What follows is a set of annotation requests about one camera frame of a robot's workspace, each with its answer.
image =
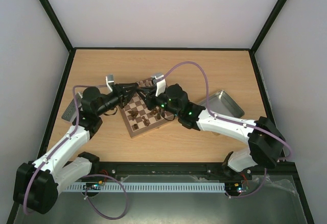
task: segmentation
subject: white panel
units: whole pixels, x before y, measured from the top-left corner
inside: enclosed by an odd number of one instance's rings
[[[36,159],[67,50],[38,0],[0,0],[0,223],[16,170]]]
[[[49,0],[75,47],[250,48],[277,0]]]
[[[317,224],[327,220],[326,19],[327,0],[289,0],[257,54]]]

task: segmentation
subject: checkered board square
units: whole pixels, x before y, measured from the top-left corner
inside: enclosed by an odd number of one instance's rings
[[[137,82],[140,87],[143,86],[152,86],[152,80],[151,78],[142,80],[140,82]],[[135,117],[135,119],[132,119],[132,115],[128,113],[128,111],[138,111],[138,115]],[[131,137],[135,137],[138,135],[141,135],[145,132],[148,132],[154,128],[160,127],[166,123],[169,123],[169,121],[163,119],[160,117],[160,119],[157,118],[157,114],[153,115],[150,114],[151,111],[147,109],[144,101],[142,98],[135,94],[131,101],[123,108],[120,109],[122,117],[124,119],[125,125],[127,127],[127,130],[129,132],[129,135]],[[149,125],[146,126],[144,123],[144,119],[146,119],[149,122]],[[174,118],[173,114],[165,111],[165,118],[168,120],[172,120]]]

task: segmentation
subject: robotic arm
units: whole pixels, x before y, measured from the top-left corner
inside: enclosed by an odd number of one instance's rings
[[[55,204],[58,195],[71,183],[82,176],[98,173],[99,158],[90,153],[84,152],[64,166],[74,153],[87,143],[99,130],[102,125],[100,116],[116,106],[123,108],[131,100],[135,93],[138,93],[144,100],[147,108],[152,110],[156,106],[171,112],[178,117],[178,122],[188,129],[204,130],[221,133],[235,138],[248,147],[231,152],[223,163],[223,170],[227,176],[233,177],[244,169],[257,164],[265,168],[274,168],[283,145],[267,135],[246,126],[259,126],[274,135],[284,139],[272,122],[260,117],[259,120],[244,120],[224,115],[213,117],[204,107],[190,102],[188,95],[178,85],[166,87],[166,81],[162,74],[153,77],[153,87],[141,88],[137,83],[111,84],[108,95],[101,94],[96,87],[88,87],[83,92],[81,107],[79,108],[79,123],[74,135],[70,136],[75,126],[71,126],[66,135],[45,155],[32,162],[23,163],[17,170],[14,188],[14,201],[23,204],[27,185],[37,168],[44,164],[32,182],[28,195],[27,206],[41,214],[46,213]],[[225,118],[238,123],[233,124],[219,118]],[[67,140],[59,149],[59,144]]]

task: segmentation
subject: gray tray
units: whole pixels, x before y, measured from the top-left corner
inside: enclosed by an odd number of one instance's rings
[[[199,105],[206,107],[205,99],[199,102]],[[209,106],[212,111],[223,115],[235,118],[244,116],[244,111],[224,90],[220,90],[209,97]]]

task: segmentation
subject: gray floor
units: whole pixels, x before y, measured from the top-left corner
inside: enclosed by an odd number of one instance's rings
[[[298,196],[269,186],[243,199],[228,199],[221,193],[129,193],[129,198],[127,215],[114,223],[306,223]],[[114,217],[122,212],[125,199],[122,193],[100,193],[93,203]],[[109,222],[92,210],[81,193],[62,193],[47,214],[24,216],[20,209],[15,223]]]

